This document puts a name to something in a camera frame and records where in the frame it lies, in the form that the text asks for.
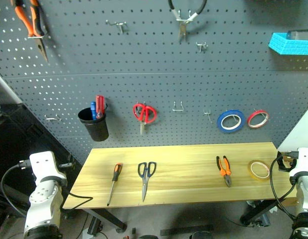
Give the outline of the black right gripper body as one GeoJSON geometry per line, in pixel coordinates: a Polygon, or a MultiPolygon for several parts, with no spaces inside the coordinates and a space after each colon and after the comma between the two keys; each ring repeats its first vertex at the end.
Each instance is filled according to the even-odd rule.
{"type": "Polygon", "coordinates": [[[290,161],[291,170],[293,170],[297,165],[297,160],[299,158],[299,152],[291,151],[289,152],[289,157],[291,158],[291,161],[290,161]]]}

